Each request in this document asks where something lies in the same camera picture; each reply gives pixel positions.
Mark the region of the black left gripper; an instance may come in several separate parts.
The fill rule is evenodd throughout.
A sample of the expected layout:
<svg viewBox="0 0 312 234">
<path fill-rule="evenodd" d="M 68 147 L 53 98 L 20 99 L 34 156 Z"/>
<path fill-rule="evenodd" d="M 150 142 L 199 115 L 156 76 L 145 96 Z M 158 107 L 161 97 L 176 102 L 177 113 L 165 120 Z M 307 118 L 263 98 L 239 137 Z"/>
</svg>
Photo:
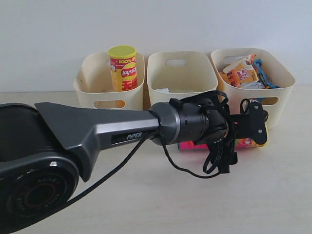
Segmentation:
<svg viewBox="0 0 312 234">
<path fill-rule="evenodd" d="M 230 172 L 230 166 L 238 163 L 237 152 L 235 152 L 237 127 L 230 118 L 228 101 L 228 98 L 225 97 L 223 101 L 218 102 L 218 111 L 226 120 L 228 130 L 225 137 L 208 145 L 210 152 L 207 157 L 207 166 L 211 163 L 211 166 L 207 168 L 208 174 L 211 174 L 216 168 L 218 174 L 228 174 Z"/>
</svg>

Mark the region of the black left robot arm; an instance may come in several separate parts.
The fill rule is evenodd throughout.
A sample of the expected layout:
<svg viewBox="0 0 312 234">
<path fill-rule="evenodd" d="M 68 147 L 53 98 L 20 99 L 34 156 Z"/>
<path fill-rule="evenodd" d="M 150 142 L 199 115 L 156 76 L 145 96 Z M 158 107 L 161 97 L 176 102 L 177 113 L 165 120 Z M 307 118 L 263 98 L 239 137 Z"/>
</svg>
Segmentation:
<svg viewBox="0 0 312 234">
<path fill-rule="evenodd" d="M 77 196 L 78 181 L 91 177 L 98 154 L 150 139 L 167 145 L 192 141 L 210 153 L 204 177 L 229 172 L 237 118 L 212 97 L 171 99 L 147 111 L 77 108 L 50 102 L 0 107 L 0 231 L 11 234 L 63 210 L 89 194 L 127 163 Z"/>
</svg>

